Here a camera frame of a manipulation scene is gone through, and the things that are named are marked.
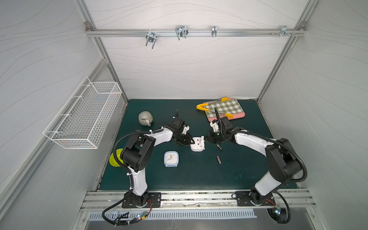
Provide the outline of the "white alarm clock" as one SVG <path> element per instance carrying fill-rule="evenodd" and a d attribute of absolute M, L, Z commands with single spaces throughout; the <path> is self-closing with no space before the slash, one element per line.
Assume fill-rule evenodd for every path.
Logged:
<path fill-rule="evenodd" d="M 190 144 L 191 151 L 202 152 L 205 150 L 205 137 L 193 137 L 193 143 Z"/>

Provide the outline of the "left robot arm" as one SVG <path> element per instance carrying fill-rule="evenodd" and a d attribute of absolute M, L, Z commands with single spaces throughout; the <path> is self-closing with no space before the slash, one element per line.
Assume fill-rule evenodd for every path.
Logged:
<path fill-rule="evenodd" d="M 180 146 L 188 146 L 194 143 L 193 137 L 188 132 L 190 129 L 184 120 L 173 117 L 173 120 L 156 130 L 137 130 L 126 134 L 119 139 L 128 137 L 120 156 L 113 151 L 114 159 L 118 165 L 127 171 L 130 187 L 127 198 L 123 200 L 125 205 L 143 208 L 149 201 L 149 188 L 146 182 L 145 169 L 149 163 L 155 146 L 165 142 L 176 141 Z"/>

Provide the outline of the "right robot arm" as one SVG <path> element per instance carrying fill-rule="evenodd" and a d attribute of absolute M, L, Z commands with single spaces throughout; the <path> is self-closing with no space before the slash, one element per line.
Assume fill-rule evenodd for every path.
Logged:
<path fill-rule="evenodd" d="M 221 117 L 214 110 L 216 119 L 210 122 L 212 129 L 205 140 L 222 144 L 231 141 L 246 146 L 266 157 L 268 171 L 251 188 L 248 198 L 255 206 L 260 206 L 271 193 L 276 192 L 288 182 L 297 183 L 306 180 L 308 172 L 305 163 L 297 155 L 290 141 L 263 137 L 241 127 L 233 127 L 228 117 Z"/>

